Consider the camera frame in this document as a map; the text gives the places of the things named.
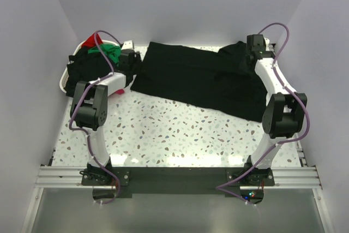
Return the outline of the black t-shirt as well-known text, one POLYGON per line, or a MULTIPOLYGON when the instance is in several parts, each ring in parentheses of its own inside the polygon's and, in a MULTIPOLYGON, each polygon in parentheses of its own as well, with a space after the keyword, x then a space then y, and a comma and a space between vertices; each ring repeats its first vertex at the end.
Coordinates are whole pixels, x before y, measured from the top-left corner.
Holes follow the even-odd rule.
POLYGON ((131 90, 261 122, 267 91, 245 55, 241 41, 217 52, 151 42, 131 90))

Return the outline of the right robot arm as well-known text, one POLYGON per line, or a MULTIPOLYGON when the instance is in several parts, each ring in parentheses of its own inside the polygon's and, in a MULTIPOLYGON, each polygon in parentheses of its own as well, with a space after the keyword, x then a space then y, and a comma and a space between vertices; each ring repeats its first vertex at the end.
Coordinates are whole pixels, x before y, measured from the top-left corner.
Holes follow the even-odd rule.
POLYGON ((301 131, 308 98, 289 85, 263 35, 246 37, 246 64, 267 90, 266 109, 262 117, 264 134, 250 156, 252 167, 243 171, 244 182, 254 186, 262 179, 261 170, 271 168, 281 145, 291 142, 292 137, 301 131))

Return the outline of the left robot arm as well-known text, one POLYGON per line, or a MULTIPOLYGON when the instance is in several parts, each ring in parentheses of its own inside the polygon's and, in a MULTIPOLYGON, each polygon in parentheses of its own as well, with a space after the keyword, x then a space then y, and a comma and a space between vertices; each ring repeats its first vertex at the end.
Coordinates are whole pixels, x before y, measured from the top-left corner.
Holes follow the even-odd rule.
POLYGON ((107 185, 113 179, 103 130, 107 119, 108 97, 126 88, 139 72, 140 65, 139 52, 131 48, 122 49, 116 68, 95 80, 79 81, 75 87, 69 129, 85 133, 90 157, 87 170, 94 172, 94 179, 101 185, 107 185))

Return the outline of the green t-shirt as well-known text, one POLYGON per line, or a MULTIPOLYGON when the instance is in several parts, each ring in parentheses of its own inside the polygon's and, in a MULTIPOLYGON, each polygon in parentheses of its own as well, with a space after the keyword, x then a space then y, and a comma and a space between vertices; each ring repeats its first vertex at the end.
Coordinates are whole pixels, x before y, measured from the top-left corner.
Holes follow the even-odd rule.
POLYGON ((100 48, 95 46, 87 51, 87 62, 92 65, 102 65, 109 68, 109 64, 105 59, 105 57, 107 57, 110 64, 116 68, 119 63, 121 48, 112 44, 101 44, 99 47, 100 48))

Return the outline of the red t-shirt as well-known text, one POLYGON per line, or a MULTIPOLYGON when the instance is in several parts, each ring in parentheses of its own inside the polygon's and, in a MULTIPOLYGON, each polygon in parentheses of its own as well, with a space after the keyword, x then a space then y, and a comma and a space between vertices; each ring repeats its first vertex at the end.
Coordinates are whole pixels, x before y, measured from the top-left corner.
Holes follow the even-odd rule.
POLYGON ((97 45, 103 44, 102 39, 100 38, 98 33, 93 33, 87 40, 85 40, 81 47, 86 47, 88 49, 91 49, 93 47, 96 47, 97 45))

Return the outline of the black clothes pile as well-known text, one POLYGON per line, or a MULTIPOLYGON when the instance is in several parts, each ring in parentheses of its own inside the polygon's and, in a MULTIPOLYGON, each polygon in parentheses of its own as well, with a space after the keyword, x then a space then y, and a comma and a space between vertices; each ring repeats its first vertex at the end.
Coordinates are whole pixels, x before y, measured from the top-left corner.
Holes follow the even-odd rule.
POLYGON ((79 81, 102 78, 111 72, 111 68, 97 47, 88 49, 84 46, 75 55, 69 56, 67 71, 68 80, 64 89, 68 97, 73 97, 79 81))

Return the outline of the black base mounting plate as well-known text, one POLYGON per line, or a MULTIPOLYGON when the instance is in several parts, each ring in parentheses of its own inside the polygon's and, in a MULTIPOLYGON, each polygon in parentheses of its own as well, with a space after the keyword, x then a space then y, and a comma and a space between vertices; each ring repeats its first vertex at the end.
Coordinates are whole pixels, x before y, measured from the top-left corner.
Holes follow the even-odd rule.
POLYGON ((140 168, 112 167, 114 174, 84 169, 83 186, 106 186, 94 189, 93 198, 131 198, 134 194, 219 194, 215 188, 238 178, 248 168, 140 168))

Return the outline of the right side aluminium rail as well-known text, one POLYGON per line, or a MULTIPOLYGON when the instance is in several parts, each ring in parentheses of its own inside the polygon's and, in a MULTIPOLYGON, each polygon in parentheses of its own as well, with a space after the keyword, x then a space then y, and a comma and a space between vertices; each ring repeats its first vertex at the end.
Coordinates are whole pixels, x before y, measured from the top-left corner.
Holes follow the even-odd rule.
POLYGON ((306 94, 297 92, 289 84, 279 68, 278 57, 264 58, 260 64, 261 72, 258 75, 269 97, 262 127, 270 148, 259 167, 270 167, 283 145, 307 137, 310 131, 310 115, 306 108, 306 94))

